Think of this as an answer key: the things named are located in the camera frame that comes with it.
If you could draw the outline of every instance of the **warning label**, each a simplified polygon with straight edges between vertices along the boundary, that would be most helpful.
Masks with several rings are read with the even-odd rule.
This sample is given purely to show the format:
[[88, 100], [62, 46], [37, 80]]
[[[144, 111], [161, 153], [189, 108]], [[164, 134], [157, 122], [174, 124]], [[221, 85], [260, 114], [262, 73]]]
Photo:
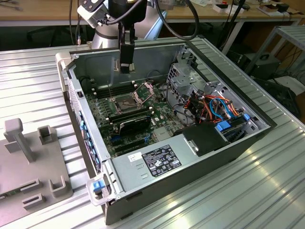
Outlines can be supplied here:
[[154, 177], [158, 177], [181, 166], [170, 145], [142, 154], [142, 157]]

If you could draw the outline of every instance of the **black box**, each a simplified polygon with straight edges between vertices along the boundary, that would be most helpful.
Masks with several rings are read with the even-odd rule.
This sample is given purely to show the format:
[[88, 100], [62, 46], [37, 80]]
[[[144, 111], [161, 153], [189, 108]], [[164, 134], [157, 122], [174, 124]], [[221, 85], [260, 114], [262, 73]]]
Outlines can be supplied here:
[[[238, 62], [238, 67], [244, 71], [255, 55], [256, 53], [244, 54]], [[270, 53], [265, 52], [257, 60], [254, 67], [249, 72], [249, 76], [252, 75], [255, 78], [263, 80], [272, 79], [271, 74], [276, 71], [280, 63], [279, 59], [275, 58]]]

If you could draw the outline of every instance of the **metal rack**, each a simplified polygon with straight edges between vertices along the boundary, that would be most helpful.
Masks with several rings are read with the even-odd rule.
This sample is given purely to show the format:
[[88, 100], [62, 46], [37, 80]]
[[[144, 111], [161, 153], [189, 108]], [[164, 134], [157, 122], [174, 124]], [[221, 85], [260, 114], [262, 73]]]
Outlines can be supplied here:
[[[57, 75], [54, 55], [75, 46], [0, 52], [0, 130], [8, 112], [24, 120], [26, 132], [55, 127], [74, 192], [3, 228], [304, 228], [305, 126], [207, 40], [192, 43], [278, 126], [235, 161], [109, 227], [102, 208], [90, 203], [89, 176]], [[197, 68], [215, 79], [202, 63]]]
[[[273, 40], [276, 35], [280, 35], [282, 38], [279, 43], [273, 48], [271, 51], [272, 55], [275, 55], [280, 47], [284, 44], [285, 41], [291, 42], [293, 45], [298, 47], [299, 49], [305, 51], [305, 26], [276, 26], [273, 28], [267, 39], [264, 41], [263, 45], [256, 53], [252, 61], [249, 63], [247, 68], [245, 69], [245, 73], [249, 73], [251, 69], [254, 67], [255, 63], [258, 61], [259, 57], [263, 54], [263, 52], [268, 47], [269, 43]], [[295, 68], [297, 71], [305, 64], [305, 59], [301, 61], [300, 64]]]

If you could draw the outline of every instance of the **desk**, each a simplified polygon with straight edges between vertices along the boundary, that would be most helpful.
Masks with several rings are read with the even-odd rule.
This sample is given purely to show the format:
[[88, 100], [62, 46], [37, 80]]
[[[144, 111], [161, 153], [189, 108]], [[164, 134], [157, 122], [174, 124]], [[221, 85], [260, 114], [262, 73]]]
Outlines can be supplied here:
[[[304, 15], [296, 14], [291, 15], [281, 15], [281, 16], [268, 16], [257, 9], [258, 5], [249, 4], [251, 8], [249, 11], [244, 11], [242, 14], [239, 14], [236, 18], [237, 24], [235, 25], [230, 37], [228, 38], [222, 53], [227, 54], [231, 45], [233, 44], [237, 34], [242, 28], [245, 22], [250, 21], [293, 21], [292, 25], [298, 25], [302, 18], [305, 18]], [[202, 7], [197, 4], [193, 4], [197, 10], [199, 21], [200, 22], [225, 22], [228, 18], [227, 13], [218, 13], [213, 10], [212, 5], [207, 5]], [[195, 22], [193, 14], [188, 7], [174, 7], [173, 10], [169, 11], [166, 17], [166, 20], [169, 23], [182, 23], [182, 22]]]
[[[17, 0], [23, 11], [0, 7], [0, 26], [69, 25], [69, 0]], [[77, 24], [77, 1], [72, 4], [72, 24]]]
[[[0, 26], [47, 26], [47, 25], [68, 25], [69, 22], [69, 0], [19, 0], [19, 6], [23, 8], [23, 12], [13, 9], [0, 7]], [[293, 25], [297, 25], [304, 15], [289, 16], [268, 16], [256, 7], [258, 5], [250, 5], [249, 11], [244, 11], [236, 18], [235, 25], [230, 37], [228, 38], [223, 53], [227, 54], [233, 44], [238, 32], [247, 21], [293, 21]], [[212, 9], [211, 5], [205, 7], [194, 4], [197, 10], [200, 22], [225, 22], [227, 13], [217, 13]], [[77, 0], [73, 1], [72, 7], [72, 24], [77, 24]], [[174, 7], [168, 11], [166, 20], [169, 23], [194, 22], [193, 14], [188, 7]]]
[[[102, 208], [90, 203], [85, 188], [89, 176], [63, 101], [54, 61], [58, 52], [88, 47], [0, 52], [0, 124], [10, 110], [22, 119], [24, 132], [42, 125], [56, 128], [73, 189], [69, 199], [2, 229], [258, 228], [261, 225], [304, 228], [305, 125], [206, 39], [195, 38], [192, 43], [278, 126], [235, 161], [111, 227], [105, 226]], [[206, 69], [202, 63], [197, 67], [201, 71]], [[211, 81], [215, 79], [213, 74], [206, 77]], [[4, 138], [2, 133], [3, 127], [0, 127], [0, 139]]]

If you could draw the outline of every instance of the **blue cable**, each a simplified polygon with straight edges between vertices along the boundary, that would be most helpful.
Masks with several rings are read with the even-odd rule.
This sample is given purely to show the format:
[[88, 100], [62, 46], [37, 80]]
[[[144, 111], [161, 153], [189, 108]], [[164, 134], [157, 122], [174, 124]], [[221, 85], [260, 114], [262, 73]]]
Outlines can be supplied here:
[[[227, 111], [227, 113], [228, 113], [230, 116], [235, 117], [235, 115], [228, 109], [227, 105], [224, 103], [223, 100], [221, 100], [221, 99], [219, 99], [219, 98], [214, 98], [214, 99], [220, 101], [220, 102], [224, 105], [225, 110]], [[215, 111], [214, 111], [214, 109], [213, 109], [212, 101], [213, 101], [214, 99], [212, 99], [212, 100], [210, 101], [210, 109], [211, 109], [211, 112], [212, 112], [215, 116], [221, 118], [221, 120], [223, 121], [224, 119], [223, 119], [220, 115], [216, 114]]]
[[215, 116], [221, 118], [221, 120], [223, 121], [224, 119], [223, 119], [219, 114], [216, 114], [215, 111], [214, 111], [214, 109], [213, 109], [213, 105], [212, 105], [212, 101], [213, 101], [213, 100], [214, 100], [214, 99], [212, 99], [212, 100], [210, 101], [210, 110], [211, 110], [211, 112], [212, 112]]

